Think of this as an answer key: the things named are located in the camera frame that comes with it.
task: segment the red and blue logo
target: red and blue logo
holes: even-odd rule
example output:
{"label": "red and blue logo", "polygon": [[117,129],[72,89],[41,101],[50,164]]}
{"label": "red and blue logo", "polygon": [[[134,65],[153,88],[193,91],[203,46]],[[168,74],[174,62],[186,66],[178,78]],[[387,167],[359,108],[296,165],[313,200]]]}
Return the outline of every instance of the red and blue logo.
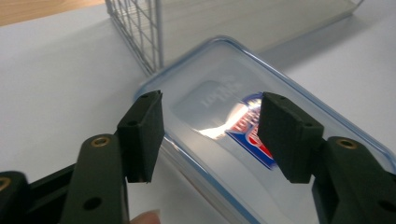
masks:
{"label": "red and blue logo", "polygon": [[258,161],[271,169],[276,165],[276,162],[268,148],[262,143],[257,135],[261,105],[261,92],[245,97],[241,101],[241,104],[235,107],[241,108],[242,106],[244,109],[236,109],[239,112],[237,120],[235,120],[233,125],[225,132]]}

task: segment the brass screw insert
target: brass screw insert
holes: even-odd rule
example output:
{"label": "brass screw insert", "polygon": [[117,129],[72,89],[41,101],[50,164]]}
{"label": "brass screw insert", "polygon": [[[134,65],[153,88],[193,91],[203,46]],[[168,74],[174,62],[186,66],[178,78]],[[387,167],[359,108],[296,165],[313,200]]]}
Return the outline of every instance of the brass screw insert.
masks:
{"label": "brass screw insert", "polygon": [[93,147],[104,147],[110,143],[110,138],[108,137],[97,137],[91,141],[91,146]]}
{"label": "brass screw insert", "polygon": [[341,147],[347,148],[347,149],[356,149],[358,148],[358,144],[356,144],[355,142],[346,139],[346,138],[340,138],[337,139],[336,143],[338,145],[340,145]]}
{"label": "brass screw insert", "polygon": [[9,177],[0,176],[0,191],[6,189],[9,184],[11,184],[11,179]]}

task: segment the white wire rack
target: white wire rack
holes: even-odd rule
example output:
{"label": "white wire rack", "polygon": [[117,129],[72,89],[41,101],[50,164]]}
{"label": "white wire rack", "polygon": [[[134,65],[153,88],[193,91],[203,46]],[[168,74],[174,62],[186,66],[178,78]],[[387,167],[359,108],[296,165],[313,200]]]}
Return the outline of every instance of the white wire rack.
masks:
{"label": "white wire rack", "polygon": [[107,12],[150,75],[163,67],[160,0],[106,0]]}
{"label": "white wire rack", "polygon": [[351,15],[363,0],[106,0],[148,76],[216,35],[262,51]]}

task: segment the fingertip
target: fingertip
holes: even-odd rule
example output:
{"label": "fingertip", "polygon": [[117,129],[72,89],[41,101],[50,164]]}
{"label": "fingertip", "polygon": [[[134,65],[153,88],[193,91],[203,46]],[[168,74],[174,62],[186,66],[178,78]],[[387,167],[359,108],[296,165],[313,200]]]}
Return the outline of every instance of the fingertip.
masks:
{"label": "fingertip", "polygon": [[161,224],[160,210],[148,211],[131,220],[130,224]]}

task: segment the plastic food container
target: plastic food container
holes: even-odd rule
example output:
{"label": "plastic food container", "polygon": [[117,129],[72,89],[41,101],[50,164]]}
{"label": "plastic food container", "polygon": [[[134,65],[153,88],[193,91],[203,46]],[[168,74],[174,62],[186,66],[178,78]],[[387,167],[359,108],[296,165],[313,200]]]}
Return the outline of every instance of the plastic food container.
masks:
{"label": "plastic food container", "polygon": [[163,92],[162,154],[232,223],[318,223],[308,185],[293,185],[255,138],[260,93],[284,95],[338,135],[363,143],[387,171],[395,158],[372,137],[237,42],[217,37],[136,93]]}

